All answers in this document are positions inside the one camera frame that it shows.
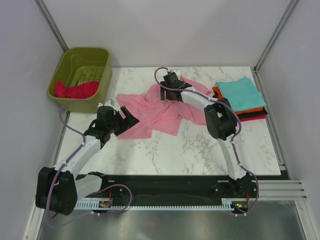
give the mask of marble surface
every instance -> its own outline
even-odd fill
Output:
[[[143,94],[155,84],[155,67],[114,68],[107,98],[118,94]],[[181,75],[211,89],[216,81],[253,79],[249,67],[177,67]],[[95,114],[71,113],[68,124],[84,132]],[[265,120],[242,123],[236,138],[244,166],[257,175],[280,175],[280,169]],[[66,130],[58,159],[81,142],[76,133]],[[226,175],[227,165],[218,142],[205,126],[182,120],[178,136],[153,131],[151,139],[118,140],[114,135],[94,155],[81,173],[99,171],[114,175]]]

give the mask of teal cloth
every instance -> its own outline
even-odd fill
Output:
[[[261,93],[246,76],[237,81],[216,82],[215,85],[220,89],[222,96],[228,99],[235,112],[267,106]]]

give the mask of crumpled pink cloth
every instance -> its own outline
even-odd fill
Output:
[[[206,95],[211,92],[198,82],[182,76],[180,80],[191,84]],[[152,130],[177,136],[182,118],[197,125],[206,125],[204,112],[196,107],[181,101],[161,101],[158,84],[152,85],[145,94],[119,94],[117,100],[120,106],[126,106],[129,112],[140,121],[120,134],[118,139],[150,139]]]

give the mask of wall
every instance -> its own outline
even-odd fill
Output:
[[[254,66],[290,0],[44,0],[66,44],[113,67]]]
[[[320,225],[320,1],[302,0],[260,69],[286,163]]]
[[[62,50],[33,0],[0,7],[0,233],[21,239],[61,124],[46,88]]]

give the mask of plastic bin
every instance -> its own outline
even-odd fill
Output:
[[[75,98],[55,97],[56,82],[62,82],[67,88],[78,86],[85,82],[98,81],[96,93],[86,98],[97,103],[106,101],[109,84],[112,77],[109,52],[104,48],[75,47],[69,49],[62,57],[47,89],[50,98],[61,105]],[[96,113],[98,107],[90,102],[73,102],[66,106],[70,112]]]

